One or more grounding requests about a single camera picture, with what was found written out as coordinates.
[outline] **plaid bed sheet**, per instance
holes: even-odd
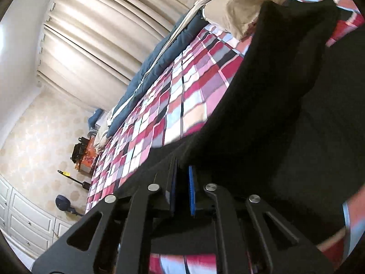
[[[320,0],[298,0],[318,2]],[[334,0],[342,9],[331,46],[364,23],[352,0]],[[243,61],[253,34],[238,41],[219,27],[208,25],[156,80],[98,158],[86,211],[121,186],[147,159],[151,147],[161,147],[198,131],[213,112]],[[341,250],[325,255],[335,264]],[[251,264],[251,273],[259,265]],[[216,273],[215,255],[151,254],[150,273]]]

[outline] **white ceiling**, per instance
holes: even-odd
[[[0,22],[0,149],[37,95],[36,52],[50,0],[14,0]]]

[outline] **blue comforter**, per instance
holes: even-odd
[[[178,28],[180,23],[183,21],[185,16],[182,16],[175,26],[173,27],[169,36],[164,38],[149,55],[149,57],[143,62],[141,69],[131,80],[127,91],[124,96],[120,99],[118,105],[113,111],[113,115],[131,96],[134,97],[129,101],[129,103],[123,108],[119,115],[114,119],[107,133],[107,138],[113,136],[120,126],[123,124],[128,115],[132,112],[137,103],[146,94],[147,90],[153,85],[157,78],[165,71],[165,69],[175,60],[175,58],[181,54],[188,45],[194,40],[194,38],[199,34],[199,32],[208,24],[202,17],[201,10],[194,16],[188,26],[178,35],[176,40],[171,44],[171,46],[164,52],[161,58],[158,60],[156,65],[153,67],[152,71],[143,80],[143,84],[138,88],[141,83],[143,76],[149,70],[155,58],[158,56],[161,49],[164,47],[165,43],[169,40],[174,31]]]

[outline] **dresser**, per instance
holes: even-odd
[[[0,176],[0,228],[19,249],[37,258],[70,227],[28,201]]]

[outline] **beige curtain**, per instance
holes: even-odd
[[[110,110],[185,12],[177,0],[54,0],[39,75],[75,100]]]

